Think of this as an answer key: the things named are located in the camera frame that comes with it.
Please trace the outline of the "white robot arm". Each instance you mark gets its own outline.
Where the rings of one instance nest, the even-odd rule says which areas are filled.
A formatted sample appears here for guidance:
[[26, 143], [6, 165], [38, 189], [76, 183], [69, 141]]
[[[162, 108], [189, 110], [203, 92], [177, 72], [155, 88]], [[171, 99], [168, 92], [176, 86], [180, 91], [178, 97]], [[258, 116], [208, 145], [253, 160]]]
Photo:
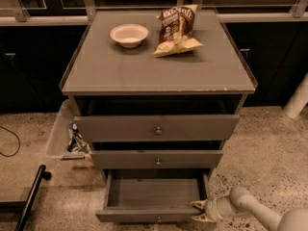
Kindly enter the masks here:
[[227, 196], [190, 203], [201, 211], [192, 217], [199, 222], [217, 222], [224, 218], [256, 218], [268, 231], [308, 231], [308, 209], [297, 208], [283, 216], [260, 203], [244, 187], [234, 187]]

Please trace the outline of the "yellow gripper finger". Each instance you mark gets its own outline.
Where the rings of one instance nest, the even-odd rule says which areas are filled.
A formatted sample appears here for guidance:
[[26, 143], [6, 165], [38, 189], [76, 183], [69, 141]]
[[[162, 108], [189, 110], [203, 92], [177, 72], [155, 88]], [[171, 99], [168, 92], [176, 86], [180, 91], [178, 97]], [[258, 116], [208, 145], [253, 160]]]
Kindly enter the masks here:
[[198, 216], [192, 216], [192, 220], [193, 221], [197, 221], [197, 222], [209, 222], [209, 223], [214, 223], [215, 221], [208, 217], [206, 214], [201, 214]]
[[191, 206], [199, 210], [204, 210], [206, 208], [206, 204], [207, 204], [206, 200], [196, 200], [190, 203]]

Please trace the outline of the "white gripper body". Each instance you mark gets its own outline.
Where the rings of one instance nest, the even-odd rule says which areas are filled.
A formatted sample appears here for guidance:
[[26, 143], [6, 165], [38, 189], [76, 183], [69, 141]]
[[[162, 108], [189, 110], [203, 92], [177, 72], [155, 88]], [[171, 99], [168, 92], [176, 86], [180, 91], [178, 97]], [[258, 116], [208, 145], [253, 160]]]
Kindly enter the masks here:
[[231, 202], [228, 197], [210, 199], [205, 205], [205, 214], [209, 221], [217, 222], [232, 214]]

